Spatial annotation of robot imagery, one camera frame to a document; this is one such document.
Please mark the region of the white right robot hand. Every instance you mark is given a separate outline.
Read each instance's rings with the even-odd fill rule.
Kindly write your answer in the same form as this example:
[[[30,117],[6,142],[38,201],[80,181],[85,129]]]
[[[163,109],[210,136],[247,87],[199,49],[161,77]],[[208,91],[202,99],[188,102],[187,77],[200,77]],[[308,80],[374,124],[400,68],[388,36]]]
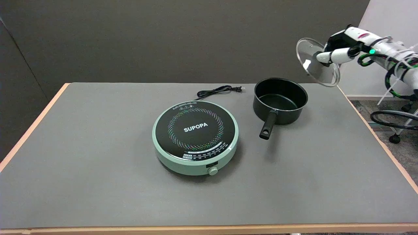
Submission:
[[[343,64],[352,61],[360,52],[369,52],[382,37],[348,25],[346,29],[331,35],[322,53],[315,58],[325,66],[332,63]]]

